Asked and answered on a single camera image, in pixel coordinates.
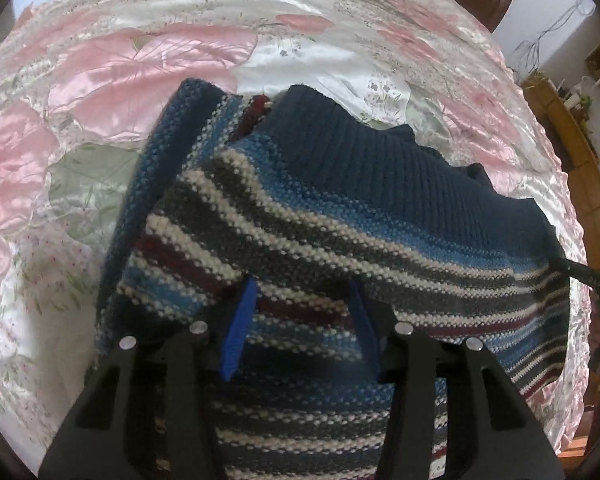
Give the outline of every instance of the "blue stripe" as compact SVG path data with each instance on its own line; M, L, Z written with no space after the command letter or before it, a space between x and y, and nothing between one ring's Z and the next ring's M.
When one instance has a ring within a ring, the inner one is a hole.
M195 316L203 307L202 301L195 301L190 296L181 294L176 288L131 265L126 266L122 283L146 294L154 301L159 301L165 306L174 308L174 310L185 316ZM194 292L200 292L195 287L188 286L188 288Z
M512 258L503 252L465 248L434 238L363 203L311 189L286 172L275 144L263 132L252 133L234 148L251 161L266 193L293 211L311 211L336 219L369 236L416 249L441 263L479 269L513 268L515 272L539 269L546 264L546 258Z
M218 148L218 146L222 146L223 142L225 141L225 137L232 133L229 131L229 122L238 116L241 105L242 98L240 96L232 95L229 97L226 107L222 109L222 114L216 118L216 124L214 125L211 134L200 147L197 157L195 158L195 162L192 164L192 166L194 166L196 163L209 160L214 154L216 148Z

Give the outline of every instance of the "maroon stripe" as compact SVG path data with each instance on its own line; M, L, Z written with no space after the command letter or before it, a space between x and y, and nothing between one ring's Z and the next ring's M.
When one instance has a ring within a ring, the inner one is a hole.
M267 108L266 104L269 101L270 99L266 95L256 95L251 99L249 106L247 106L240 118L238 127L229 138L229 142L236 142L243 139L253 131L256 124L268 113L269 108Z
M258 300L258 311L261 314L269 314L278 319L295 321L301 324L353 330L353 322L349 316L343 316L329 310L315 310L312 307L301 306L297 303L289 304L285 301L271 300L265 296Z
M214 274L203 267L197 266L192 260L187 260L184 254L166 245L155 235L142 235L134 246L152 264L159 266L192 285L198 286L206 293L218 296L228 288L227 284L218 280Z
M443 456L446 455L446 446L440 448L439 450L437 450L433 455L432 455L432 462L433 460L437 460L439 458L442 458Z

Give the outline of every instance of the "white stripe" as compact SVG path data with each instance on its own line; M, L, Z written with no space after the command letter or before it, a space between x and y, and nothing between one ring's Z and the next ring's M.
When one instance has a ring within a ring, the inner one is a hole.
M520 378L522 378L526 373L528 373L530 370L532 370L536 365L538 365L539 363L541 363L544 359L547 359L550 355L557 354L558 352L565 352L566 349L567 349L566 345L565 346L558 346L556 348L552 348L548 352L540 354L533 361L531 361L527 366L525 366L524 368L522 368L522 370L516 372L515 375L513 375L513 377L511 378L511 381L516 382L517 380L519 380ZM554 369L553 366L551 366L549 368L545 368L545 370L542 372L542 374L545 374L549 370L552 370L552 369Z
M396 317L400 321L407 321L416 326L448 326L448 327L469 327L475 325L488 325L494 323L506 323L529 317L545 308L546 304L569 292L569 285L554 290L547 294L542 301L532 303L522 310L512 312L500 312L498 314L488 314L486 316L462 316L460 314L413 314L410 312L396 312Z
M293 290L274 285L273 283L258 281L260 291L264 296L275 301L284 301L291 305L292 303L299 306L307 306L314 310L323 312L336 312L341 316L348 316L349 309L344 301L332 300L326 296L303 292L302 290Z
M247 336L247 341L251 344L262 346L263 348L276 348L294 354L322 355L336 359L336 361L354 362L362 359L362 354L359 351L342 350L327 345L314 345L309 348L307 345L297 344L292 341L277 339L271 336L264 338L261 335L249 334Z
M321 326L314 324L300 323L292 319L280 319L279 317L268 316L267 314L254 314L254 320L263 323L267 326L275 326L281 329L291 328L298 332L299 330L307 330L308 332L317 332L324 337L335 337L336 339L348 340L350 343L358 341L357 336L353 332L344 330L343 328L332 328L330 326Z
M543 350L545 350L548 347L551 347L557 341L560 341L561 339L565 339L565 338L566 338L566 335L563 335L563 336L559 335L558 337L549 339L548 341L545 341L541 345L536 346L531 352L529 352L519 362L517 362L513 368L510 368L510 371L514 372L517 368L520 368L521 366L525 366L526 363L529 362L531 359L533 359L536 354L538 354L539 352L542 352Z
M471 278L478 279L513 277L516 280L524 281L530 280L536 276L540 276L548 269L548 266L544 266L541 267L541 269L530 270L527 272L512 272L511 269L477 269L473 267L460 266L454 263L432 260L413 248L383 240L382 238L370 236L366 233L357 231L356 229L339 222L336 219L316 214L311 211L294 211L287 206L275 202L275 200L273 200L272 197L270 197L269 194L264 191L264 188L260 183L260 179L246 155L233 148L228 148L219 153L218 157L237 170L235 173L240 174L242 184L250 192L251 199L258 204L258 207L263 208L267 213L270 213L277 218L286 220L287 222L309 225L311 227L317 227L332 234L336 234L342 238L359 240L362 242L362 244L384 251L385 253L404 256L415 263L420 264L426 269L444 270L458 276L469 276ZM184 174L183 180L191 182L188 174Z
M216 400L212 401L212 407L222 413L235 414L238 416L247 416L254 420L266 420L267 422L296 422L298 424L310 424L312 426L320 425L346 425L346 424L367 424L372 420L384 420L389 417L389 410L380 412L354 412L341 415L339 413L322 413L322 412L279 412L270 408L247 408L245 406L237 406L236 404L225 404Z
M151 213L146 221L146 231L167 238L187 260L195 261L200 267L209 273L221 278L228 285L241 279L243 272L234 269L231 265L223 263L202 246L187 235L179 226L172 224L164 216Z
M439 459L436 459L433 462L431 462L431 467L429 468L429 479L434 480L435 478L442 476L445 473L445 467L446 455L441 456Z
M387 282L400 283L403 286L415 290L426 290L428 292L439 292L450 294L460 298L501 298L503 296L512 296L515 294L528 294L536 290L545 288L548 282L557 276L558 272L553 272L545 277L541 282L530 286L509 285L501 288L464 288L451 283L433 282L423 278L417 278L403 270L391 269L389 267L372 264L361 261L351 256L342 256L325 250L322 247L313 247L309 244L303 244L296 240L289 240L282 236L276 236L263 228L254 225L241 215L235 207L222 195L222 192L215 184L206 178L200 170L189 170L186 172L189 183L197 188L201 199L210 203L224 222L231 226L236 232L247 237L253 237L257 242L261 242L268 248L282 252L283 254L297 255L305 260L325 264L326 266L337 266L367 276L376 276Z
M341 473L306 474L306 475L283 475L267 474L259 471L253 472L241 469L228 468L226 474L233 480L355 480L371 476L376 472L376 467L358 469L354 471L343 471Z
M222 131L222 136L220 136L216 140L216 146L214 149L214 153L217 152L218 150L221 150L222 148L224 148L226 142L229 140L229 136L231 136L231 134L234 132L236 126L239 124L240 119L242 118L242 114L243 114L247 104L249 103L250 99L251 99L250 97L242 98L242 102L240 103L240 105L238 105L237 112L235 114L231 115L231 120L228 122L227 126L225 126L224 130ZM191 151L189 152L189 155L187 155L187 160L183 166L183 169L191 168L195 165L198 155L200 154L200 149L202 149L203 145L205 145L206 142L209 140L209 137L211 137L213 130L217 126L216 121L218 120L218 116L223 115L226 112L228 105L229 105L229 101L230 101L229 95L222 96L222 100L220 101L219 105L216 107L216 109L211 114L211 117L206 120L205 126L200 131L200 137L198 138L196 143L193 145Z
M526 386L524 386L521 390L520 390L520 394L525 395L529 390L531 390L536 384L538 384L540 382L540 380L547 375L547 373L551 370L558 370L559 368L563 368L564 367L564 363L556 363L553 364L547 368L545 368L544 370L542 370L541 374L538 374L536 377L533 378L533 380L527 384Z
M342 452L361 449L377 449L384 442L384 433L363 438L344 438L342 440L259 436L219 428L216 429L216 433L219 440L234 446L249 446L256 449L293 453L323 452L341 454Z

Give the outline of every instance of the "pink flower pattern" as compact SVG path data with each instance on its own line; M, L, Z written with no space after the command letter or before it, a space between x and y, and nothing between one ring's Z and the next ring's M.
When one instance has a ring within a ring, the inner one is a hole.
M23 21L18 20L18 26L21 27L32 16L31 10L26 10ZM100 16L99 12L90 9L69 12L62 18L52 22L52 25L44 27L28 37L26 43L22 45L22 49L11 57L9 64L13 67L22 66L37 57L46 56L48 45L77 34L97 22Z
M83 41L62 54L48 108L70 112L83 129L107 139L142 139L183 79L235 91L230 69L249 59L256 42L245 28L187 23Z
M11 264L3 234L29 220L58 139L23 102L0 113L0 282Z
M408 27L395 25L395 23L382 23L378 34L397 45L401 52L416 61L439 62L437 51L422 38L417 37Z
M276 16L276 21L307 34L320 34L329 27L333 27L333 22L330 20L310 14L279 14Z

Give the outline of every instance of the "white satin fabric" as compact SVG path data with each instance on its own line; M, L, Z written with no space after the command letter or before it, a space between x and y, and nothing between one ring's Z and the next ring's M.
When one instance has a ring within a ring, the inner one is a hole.
M304 83L532 197L585 261L566 175L491 35L452 0L54 0L0 46L0 430L36 471L93 357L100 268L139 150L179 82ZM532 407L559 450L587 385L590 304Z

